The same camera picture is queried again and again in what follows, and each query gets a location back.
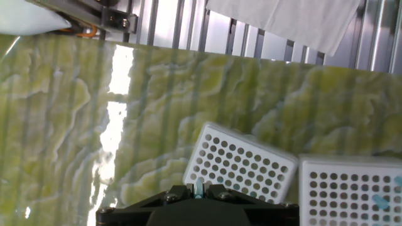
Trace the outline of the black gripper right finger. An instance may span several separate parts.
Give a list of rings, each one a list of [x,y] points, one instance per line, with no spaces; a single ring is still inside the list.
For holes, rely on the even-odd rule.
[[[299,206],[262,201],[223,185],[204,185],[207,225],[298,225]]]

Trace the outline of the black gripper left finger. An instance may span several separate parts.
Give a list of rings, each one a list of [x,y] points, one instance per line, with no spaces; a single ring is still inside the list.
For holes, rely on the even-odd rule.
[[[174,185],[125,208],[101,207],[95,214],[96,226],[147,225],[151,214],[161,207],[193,198],[193,184]]]

